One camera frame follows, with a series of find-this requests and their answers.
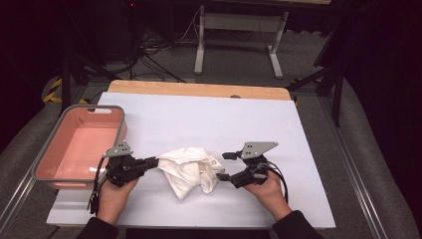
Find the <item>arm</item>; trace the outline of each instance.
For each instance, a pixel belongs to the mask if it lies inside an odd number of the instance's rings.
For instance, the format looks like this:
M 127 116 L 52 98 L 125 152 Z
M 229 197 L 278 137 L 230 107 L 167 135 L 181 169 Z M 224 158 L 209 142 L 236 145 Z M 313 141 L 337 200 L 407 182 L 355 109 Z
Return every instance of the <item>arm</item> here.
M 293 211 L 283 196 L 280 178 L 272 171 L 264 184 L 257 183 L 245 186 L 245 189 L 254 194 L 260 203 L 273 215 L 276 223 L 273 229 L 279 238 L 322 238 L 311 227 L 300 211 Z
M 118 235 L 115 223 L 127 203 L 129 194 L 137 184 L 137 180 L 129 182 L 123 187 L 117 187 L 108 180 L 100 190 L 100 208 L 97 217 L 87 223 L 77 239 L 114 239 Z

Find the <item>pink plastic bin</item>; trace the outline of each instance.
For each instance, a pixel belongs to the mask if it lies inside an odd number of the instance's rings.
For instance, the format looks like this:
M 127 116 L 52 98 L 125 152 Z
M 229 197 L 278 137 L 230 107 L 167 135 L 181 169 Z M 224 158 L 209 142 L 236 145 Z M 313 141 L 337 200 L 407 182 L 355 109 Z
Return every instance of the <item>pink plastic bin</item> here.
M 121 107 L 69 107 L 41 148 L 33 176 L 57 189 L 93 189 L 100 159 L 126 131 Z

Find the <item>crumpled white towel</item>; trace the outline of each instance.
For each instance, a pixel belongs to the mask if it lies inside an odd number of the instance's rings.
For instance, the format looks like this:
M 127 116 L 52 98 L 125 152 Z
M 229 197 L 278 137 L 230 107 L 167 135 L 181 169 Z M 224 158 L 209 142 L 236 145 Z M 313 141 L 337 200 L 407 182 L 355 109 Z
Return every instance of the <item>crumpled white towel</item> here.
M 197 185 L 210 193 L 218 183 L 216 173 L 225 168 L 203 147 L 182 147 L 158 156 L 158 168 L 164 171 L 168 182 L 180 200 Z

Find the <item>hand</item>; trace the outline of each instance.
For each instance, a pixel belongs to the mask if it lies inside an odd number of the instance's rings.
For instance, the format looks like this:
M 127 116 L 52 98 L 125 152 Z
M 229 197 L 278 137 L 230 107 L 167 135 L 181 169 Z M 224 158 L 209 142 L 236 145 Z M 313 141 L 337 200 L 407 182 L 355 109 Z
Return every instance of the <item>hand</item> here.
M 129 182 L 123 187 L 117 187 L 106 180 L 100 190 L 100 208 L 97 218 L 108 224 L 115 225 L 120 213 L 126 206 L 129 194 L 137 182 L 138 179 Z
M 276 221 L 292 212 L 283 196 L 280 178 L 276 173 L 269 171 L 267 180 L 262 185 L 252 183 L 244 186 L 244 188 L 257 197 L 260 203 L 271 212 Z

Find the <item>wooden table edge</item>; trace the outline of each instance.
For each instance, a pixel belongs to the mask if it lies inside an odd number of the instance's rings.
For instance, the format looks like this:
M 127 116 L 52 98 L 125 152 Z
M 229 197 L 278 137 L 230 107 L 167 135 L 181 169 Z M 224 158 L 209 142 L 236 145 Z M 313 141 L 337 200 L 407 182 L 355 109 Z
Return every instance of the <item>wooden table edge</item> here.
M 282 101 L 291 100 L 289 91 L 284 88 L 265 88 L 193 83 L 115 80 L 110 83 L 107 91 L 110 93 L 169 96 L 243 98 Z

